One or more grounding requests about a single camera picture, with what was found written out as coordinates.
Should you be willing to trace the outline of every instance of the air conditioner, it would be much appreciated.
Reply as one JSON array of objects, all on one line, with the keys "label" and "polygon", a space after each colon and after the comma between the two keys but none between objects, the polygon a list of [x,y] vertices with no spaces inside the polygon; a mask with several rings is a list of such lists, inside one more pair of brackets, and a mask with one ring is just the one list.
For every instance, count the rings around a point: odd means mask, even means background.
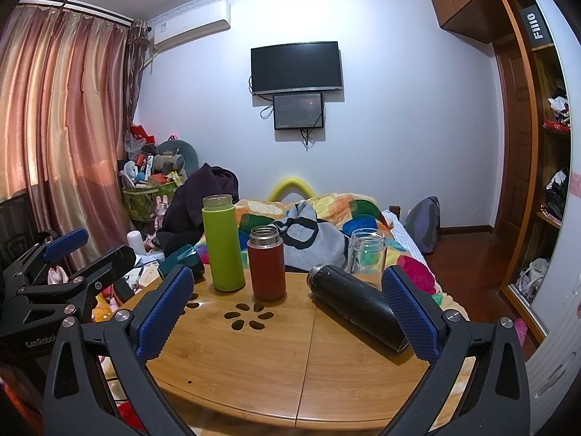
[{"label": "air conditioner", "polygon": [[156,52],[167,51],[226,29],[230,29],[230,5],[227,1],[217,1],[190,9],[155,26],[153,46]]}]

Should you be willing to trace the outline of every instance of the green water bottle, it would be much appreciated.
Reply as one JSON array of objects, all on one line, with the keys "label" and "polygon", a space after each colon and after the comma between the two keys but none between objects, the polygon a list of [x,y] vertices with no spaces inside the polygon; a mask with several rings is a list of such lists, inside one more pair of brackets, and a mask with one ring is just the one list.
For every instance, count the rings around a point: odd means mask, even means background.
[{"label": "green water bottle", "polygon": [[202,208],[208,258],[214,288],[235,292],[246,284],[240,241],[236,225],[236,208],[232,195],[212,195],[204,198]]}]

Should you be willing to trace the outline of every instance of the green basket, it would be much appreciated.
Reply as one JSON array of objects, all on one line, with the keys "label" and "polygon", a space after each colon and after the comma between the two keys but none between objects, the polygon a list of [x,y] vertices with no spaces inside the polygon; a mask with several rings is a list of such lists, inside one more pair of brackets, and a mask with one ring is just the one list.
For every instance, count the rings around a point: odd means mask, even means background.
[{"label": "green basket", "polygon": [[156,197],[163,198],[167,195],[168,201],[174,197],[178,189],[173,182],[155,188],[142,188],[136,190],[121,189],[123,193],[123,205],[129,213],[132,221],[153,222],[155,220]]}]

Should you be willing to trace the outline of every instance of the blue gripper pad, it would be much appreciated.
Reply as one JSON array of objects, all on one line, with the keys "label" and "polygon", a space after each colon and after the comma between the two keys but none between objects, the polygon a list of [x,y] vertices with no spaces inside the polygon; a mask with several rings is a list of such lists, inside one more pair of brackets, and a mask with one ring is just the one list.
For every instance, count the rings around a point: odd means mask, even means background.
[{"label": "blue gripper pad", "polygon": [[381,290],[417,358],[433,364],[440,356],[438,329],[394,267],[383,271]]},{"label": "blue gripper pad", "polygon": [[167,290],[158,298],[138,330],[135,354],[143,364],[158,357],[185,304],[190,299],[193,289],[192,271],[183,267]]},{"label": "blue gripper pad", "polygon": [[83,228],[77,228],[58,239],[49,243],[42,258],[44,262],[57,262],[67,254],[75,252],[80,247],[83,247],[89,241],[89,235]]}]

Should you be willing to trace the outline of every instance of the baseboard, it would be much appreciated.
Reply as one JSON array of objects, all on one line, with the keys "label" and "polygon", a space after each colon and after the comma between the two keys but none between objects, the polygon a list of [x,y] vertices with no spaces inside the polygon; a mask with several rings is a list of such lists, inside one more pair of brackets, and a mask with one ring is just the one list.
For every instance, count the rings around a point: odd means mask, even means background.
[{"label": "baseboard", "polygon": [[438,228],[438,234],[493,233],[494,230],[489,224],[478,226],[451,226],[448,228]]}]

